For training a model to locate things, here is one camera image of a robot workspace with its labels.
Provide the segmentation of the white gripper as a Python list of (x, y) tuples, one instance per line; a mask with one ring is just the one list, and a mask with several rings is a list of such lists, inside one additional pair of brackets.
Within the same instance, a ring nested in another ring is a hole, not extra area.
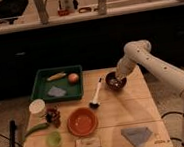
[(130, 58), (127, 57), (120, 58), (115, 70), (116, 79), (119, 81), (123, 80), (123, 78), (126, 78), (127, 76), (129, 76), (130, 73), (133, 72), (134, 68), (135, 63)]

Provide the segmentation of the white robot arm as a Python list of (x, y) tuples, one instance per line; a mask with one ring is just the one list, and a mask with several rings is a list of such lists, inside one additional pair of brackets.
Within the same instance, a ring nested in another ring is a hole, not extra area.
[[(184, 101), (184, 70), (153, 56), (150, 53), (151, 49), (152, 45), (148, 40), (127, 42), (124, 46), (124, 56), (117, 62), (116, 79), (121, 80), (129, 76), (136, 65), (140, 64), (161, 82), (163, 81), (178, 91)], [(182, 141), (184, 142), (184, 118), (182, 126)]]

